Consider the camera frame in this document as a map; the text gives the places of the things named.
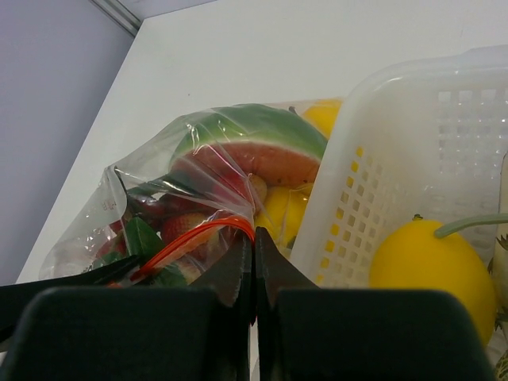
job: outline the white table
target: white table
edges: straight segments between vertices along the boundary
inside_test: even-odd
[[[219,0],[144,22],[18,282],[42,261],[105,166],[180,114],[347,95],[405,60],[508,44],[503,0]]]

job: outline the clear plastic bag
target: clear plastic bag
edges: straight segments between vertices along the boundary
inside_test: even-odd
[[[225,253],[235,227],[207,229],[183,248],[175,242],[228,218],[266,227],[289,256],[340,105],[339,99],[245,104],[178,117],[105,169],[47,255],[40,278],[74,275],[130,255],[146,265],[164,252],[169,260],[153,266],[145,282],[188,284]]]

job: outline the lemon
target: lemon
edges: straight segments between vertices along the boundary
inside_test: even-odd
[[[339,99],[322,99],[309,107],[302,116],[329,139],[341,106],[342,101]]]
[[[491,338],[497,300],[475,249],[458,233],[436,238],[439,221],[414,220],[392,233],[372,260],[374,288],[446,291],[466,307],[484,345]]]
[[[254,223],[266,228],[273,241],[285,248],[298,234],[308,200],[309,196],[298,190],[272,187]]]
[[[308,183],[308,184],[304,184],[304,185],[296,188],[295,190],[300,193],[303,193],[308,198],[308,197],[310,197],[310,192],[312,192],[313,186],[314,186],[314,184]]]

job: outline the toy watermelon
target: toy watermelon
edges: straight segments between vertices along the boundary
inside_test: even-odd
[[[215,108],[177,121],[188,134],[175,150],[171,171],[198,166],[216,178],[242,171],[269,186],[313,183],[327,143],[298,115],[259,104]]]

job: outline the gray wall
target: gray wall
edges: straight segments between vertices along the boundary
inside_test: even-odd
[[[16,281],[132,41],[87,0],[0,0],[0,284]]]

